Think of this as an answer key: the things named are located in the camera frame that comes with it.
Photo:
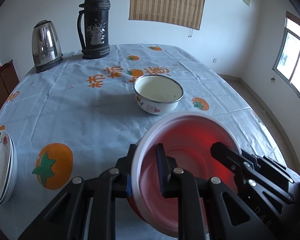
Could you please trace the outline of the light blue persimmon tablecloth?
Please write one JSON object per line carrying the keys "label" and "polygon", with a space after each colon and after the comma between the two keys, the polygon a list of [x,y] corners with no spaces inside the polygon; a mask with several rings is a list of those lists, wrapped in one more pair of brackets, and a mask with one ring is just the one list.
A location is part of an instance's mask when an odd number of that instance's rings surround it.
{"label": "light blue persimmon tablecloth", "polygon": [[0,110],[0,128],[17,152],[11,198],[0,205],[0,229],[17,239],[64,186],[90,179],[115,165],[160,116],[137,104],[133,83],[159,74],[184,90],[176,111],[209,115],[234,135],[241,149],[285,164],[275,140],[246,101],[218,74],[184,50],[165,45],[114,45],[102,59],[80,51],[19,82]]}

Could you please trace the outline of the white enamel bowl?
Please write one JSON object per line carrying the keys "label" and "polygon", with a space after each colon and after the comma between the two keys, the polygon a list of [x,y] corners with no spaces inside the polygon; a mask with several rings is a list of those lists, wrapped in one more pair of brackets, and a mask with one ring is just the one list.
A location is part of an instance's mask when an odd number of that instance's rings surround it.
{"label": "white enamel bowl", "polygon": [[153,115],[170,113],[184,96],[184,90],[177,81],[162,75],[138,77],[133,87],[138,106]]}

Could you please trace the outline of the red plastic bowl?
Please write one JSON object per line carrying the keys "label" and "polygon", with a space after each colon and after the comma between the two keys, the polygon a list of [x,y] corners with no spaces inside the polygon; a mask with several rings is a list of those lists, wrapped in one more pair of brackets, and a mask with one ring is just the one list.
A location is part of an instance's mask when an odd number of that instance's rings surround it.
{"label": "red plastic bowl", "polygon": [[132,199],[140,216],[153,228],[171,237],[178,236],[178,203],[160,192],[156,160],[157,144],[168,157],[195,177],[217,176],[236,191],[231,172],[211,156],[210,148],[221,142],[241,153],[233,134],[220,121],[198,112],[177,112],[157,121],[139,142],[131,166]]}

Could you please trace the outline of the blue patterned white plate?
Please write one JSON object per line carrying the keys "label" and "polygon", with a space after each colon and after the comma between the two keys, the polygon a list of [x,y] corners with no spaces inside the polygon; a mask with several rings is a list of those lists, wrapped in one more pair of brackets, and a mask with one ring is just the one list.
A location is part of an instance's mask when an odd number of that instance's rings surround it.
{"label": "blue patterned white plate", "polygon": [[2,193],[2,196],[0,197],[0,205],[5,204],[10,199],[13,193],[14,186],[17,179],[17,168],[18,168],[17,158],[13,154],[8,167],[8,177],[5,183],[4,191]]}

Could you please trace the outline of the pink floral white plate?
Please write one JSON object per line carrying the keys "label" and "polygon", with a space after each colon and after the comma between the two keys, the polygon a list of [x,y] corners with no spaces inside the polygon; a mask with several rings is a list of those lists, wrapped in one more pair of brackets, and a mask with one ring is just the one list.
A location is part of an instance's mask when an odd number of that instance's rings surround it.
{"label": "pink floral white plate", "polygon": [[10,177],[8,179],[5,191],[0,199],[0,205],[5,204],[10,199],[17,179],[17,168],[18,168],[17,152],[15,150],[13,139],[10,138],[10,140],[11,140],[11,150],[12,150],[12,160],[11,160],[10,174],[9,174]]}

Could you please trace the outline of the bamboo window blind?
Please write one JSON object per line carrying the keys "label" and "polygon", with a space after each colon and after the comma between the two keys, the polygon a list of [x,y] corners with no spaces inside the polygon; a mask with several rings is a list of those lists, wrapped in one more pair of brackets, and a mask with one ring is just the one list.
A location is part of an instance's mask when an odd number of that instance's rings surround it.
{"label": "bamboo window blind", "polygon": [[205,0],[130,0],[129,19],[199,30]]}

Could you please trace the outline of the stainless steel electric kettle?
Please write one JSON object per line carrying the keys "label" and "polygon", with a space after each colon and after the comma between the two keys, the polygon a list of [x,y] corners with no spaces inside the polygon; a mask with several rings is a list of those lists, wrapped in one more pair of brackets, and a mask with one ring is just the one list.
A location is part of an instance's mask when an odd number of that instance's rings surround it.
{"label": "stainless steel electric kettle", "polygon": [[50,70],[63,61],[61,45],[52,21],[42,20],[34,26],[32,57],[37,73]]}

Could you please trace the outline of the black thermos flask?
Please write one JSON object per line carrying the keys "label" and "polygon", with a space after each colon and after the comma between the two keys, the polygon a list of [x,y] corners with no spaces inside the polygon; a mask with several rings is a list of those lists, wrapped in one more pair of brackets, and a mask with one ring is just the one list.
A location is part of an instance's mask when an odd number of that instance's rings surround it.
{"label": "black thermos flask", "polygon": [[77,32],[84,59],[100,59],[110,53],[108,21],[110,0],[84,0],[78,13]]}

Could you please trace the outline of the window with frame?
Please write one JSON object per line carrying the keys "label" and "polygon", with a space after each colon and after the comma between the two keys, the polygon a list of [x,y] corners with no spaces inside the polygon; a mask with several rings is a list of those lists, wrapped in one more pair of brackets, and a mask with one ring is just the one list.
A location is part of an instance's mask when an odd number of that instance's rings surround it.
{"label": "window with frame", "polygon": [[288,11],[282,43],[273,70],[300,98],[300,18]]}

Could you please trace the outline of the dark red wooden cabinet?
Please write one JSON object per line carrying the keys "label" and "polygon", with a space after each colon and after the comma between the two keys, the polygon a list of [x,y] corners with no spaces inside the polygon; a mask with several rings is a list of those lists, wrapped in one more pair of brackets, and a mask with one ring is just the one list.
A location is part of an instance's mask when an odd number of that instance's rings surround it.
{"label": "dark red wooden cabinet", "polygon": [[18,83],[14,62],[10,60],[0,68],[0,110]]}

